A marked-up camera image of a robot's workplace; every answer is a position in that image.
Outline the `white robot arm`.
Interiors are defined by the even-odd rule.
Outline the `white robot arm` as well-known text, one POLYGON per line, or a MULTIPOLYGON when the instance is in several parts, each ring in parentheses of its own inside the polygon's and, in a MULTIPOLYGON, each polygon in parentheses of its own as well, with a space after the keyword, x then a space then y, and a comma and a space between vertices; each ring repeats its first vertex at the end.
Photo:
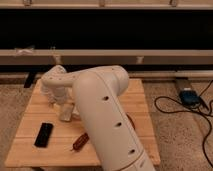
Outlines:
POLYGON ((104 171, 156 171, 118 96, 129 85, 121 66, 101 66, 68 73, 58 65, 41 82, 59 96, 72 89, 74 103, 104 171))

